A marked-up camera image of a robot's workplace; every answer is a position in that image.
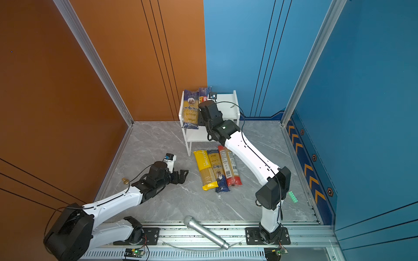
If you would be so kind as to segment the dark blue Barilla spaghetti pack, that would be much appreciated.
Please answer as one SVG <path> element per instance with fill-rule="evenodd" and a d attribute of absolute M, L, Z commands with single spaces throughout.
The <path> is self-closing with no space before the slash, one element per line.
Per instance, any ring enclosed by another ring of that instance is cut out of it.
<path fill-rule="evenodd" d="M 206 102 L 210 98 L 210 92 L 212 91 L 212 87 L 202 87 L 199 88 L 199 104 Z"/>

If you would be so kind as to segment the blue yellow pasta bag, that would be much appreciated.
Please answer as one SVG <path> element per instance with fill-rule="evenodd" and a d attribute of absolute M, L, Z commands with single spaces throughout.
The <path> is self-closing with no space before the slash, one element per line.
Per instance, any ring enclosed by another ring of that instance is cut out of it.
<path fill-rule="evenodd" d="M 185 90 L 183 102 L 183 128 L 198 129 L 199 93 L 197 91 Z"/>

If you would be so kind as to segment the blue yellow portrait spaghetti pack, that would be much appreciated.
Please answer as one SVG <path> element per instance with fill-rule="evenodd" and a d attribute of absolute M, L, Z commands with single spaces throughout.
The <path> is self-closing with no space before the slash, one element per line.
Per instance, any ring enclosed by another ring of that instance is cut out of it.
<path fill-rule="evenodd" d="M 214 174 L 216 176 L 218 187 L 216 188 L 217 193 L 230 192 L 228 183 L 226 180 L 223 163 L 218 150 L 208 150 L 210 163 L 212 165 Z"/>

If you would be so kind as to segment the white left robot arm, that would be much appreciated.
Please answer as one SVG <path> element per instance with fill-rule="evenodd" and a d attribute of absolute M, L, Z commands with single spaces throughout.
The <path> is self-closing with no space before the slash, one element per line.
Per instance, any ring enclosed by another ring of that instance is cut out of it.
<path fill-rule="evenodd" d="M 142 225 L 128 216 L 110 223 L 119 213 L 146 202 L 169 184 L 183 184 L 188 170 L 175 171 L 173 161 L 156 161 L 141 172 L 134 183 L 119 193 L 94 203 L 76 203 L 60 208 L 61 214 L 52 227 L 45 229 L 45 249 L 59 261 L 77 261 L 87 251 L 113 243 L 137 243 L 142 238 Z"/>

